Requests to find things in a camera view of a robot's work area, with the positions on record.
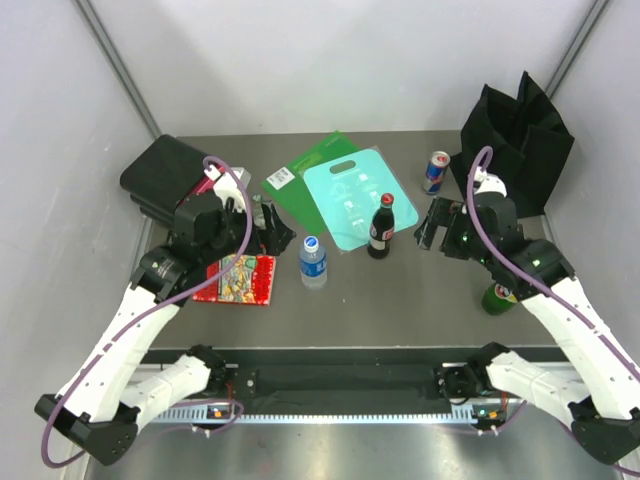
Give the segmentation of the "green glass bottle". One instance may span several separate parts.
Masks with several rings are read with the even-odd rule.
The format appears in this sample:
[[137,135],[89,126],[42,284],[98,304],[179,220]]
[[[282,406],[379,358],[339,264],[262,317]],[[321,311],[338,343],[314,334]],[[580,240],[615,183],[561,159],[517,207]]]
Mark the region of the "green glass bottle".
[[515,295],[506,287],[493,283],[484,293],[481,305],[492,316],[499,316],[511,310],[518,303]]

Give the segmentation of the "dark cola glass bottle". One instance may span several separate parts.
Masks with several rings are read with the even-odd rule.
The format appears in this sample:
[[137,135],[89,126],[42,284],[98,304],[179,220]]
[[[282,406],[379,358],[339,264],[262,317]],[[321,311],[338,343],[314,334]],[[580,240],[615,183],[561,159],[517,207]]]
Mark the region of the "dark cola glass bottle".
[[374,259],[383,259],[389,254],[390,242],[395,231],[393,203],[394,196],[391,193],[384,193],[381,196],[379,208],[373,215],[367,252]]

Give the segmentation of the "red bull can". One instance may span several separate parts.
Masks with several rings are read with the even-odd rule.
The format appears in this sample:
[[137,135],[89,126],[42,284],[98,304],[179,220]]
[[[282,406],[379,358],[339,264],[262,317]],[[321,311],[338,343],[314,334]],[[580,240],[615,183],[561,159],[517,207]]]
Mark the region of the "red bull can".
[[435,195],[441,188],[451,158],[444,151],[434,151],[427,163],[423,189],[429,195]]

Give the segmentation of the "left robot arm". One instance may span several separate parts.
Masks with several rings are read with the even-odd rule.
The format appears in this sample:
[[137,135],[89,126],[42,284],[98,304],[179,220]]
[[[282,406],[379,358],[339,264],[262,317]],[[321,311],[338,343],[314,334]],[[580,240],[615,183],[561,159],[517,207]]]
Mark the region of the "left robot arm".
[[164,243],[141,258],[111,323],[73,378],[55,394],[44,394],[34,411],[49,439],[58,432],[81,453],[104,465],[119,461],[155,417],[194,394],[216,396],[226,387],[223,359],[210,347],[186,350],[161,373],[131,386],[129,380],[149,347],[191,296],[210,286],[207,269],[243,254],[277,256],[295,238],[267,201],[242,206],[213,192],[188,196],[176,209]]

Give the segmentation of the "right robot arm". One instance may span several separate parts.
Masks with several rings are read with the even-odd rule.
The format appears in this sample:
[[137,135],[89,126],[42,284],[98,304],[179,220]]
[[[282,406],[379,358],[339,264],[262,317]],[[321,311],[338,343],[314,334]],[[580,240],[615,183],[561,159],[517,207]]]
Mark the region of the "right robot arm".
[[597,461],[613,465],[639,447],[639,370],[595,312],[577,275],[550,241],[528,239],[513,202],[481,193],[473,206],[435,198],[414,236],[430,249],[474,260],[549,332],[579,375],[569,380],[489,343],[464,366],[469,394],[495,390],[520,397],[554,417]]

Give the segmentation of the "clear water bottle blue cap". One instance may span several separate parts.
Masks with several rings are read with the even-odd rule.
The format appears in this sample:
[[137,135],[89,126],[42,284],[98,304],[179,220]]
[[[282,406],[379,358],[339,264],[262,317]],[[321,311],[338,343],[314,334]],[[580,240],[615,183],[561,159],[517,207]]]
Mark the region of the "clear water bottle blue cap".
[[327,282],[327,252],[316,236],[304,238],[299,252],[302,283],[311,290],[321,289]]

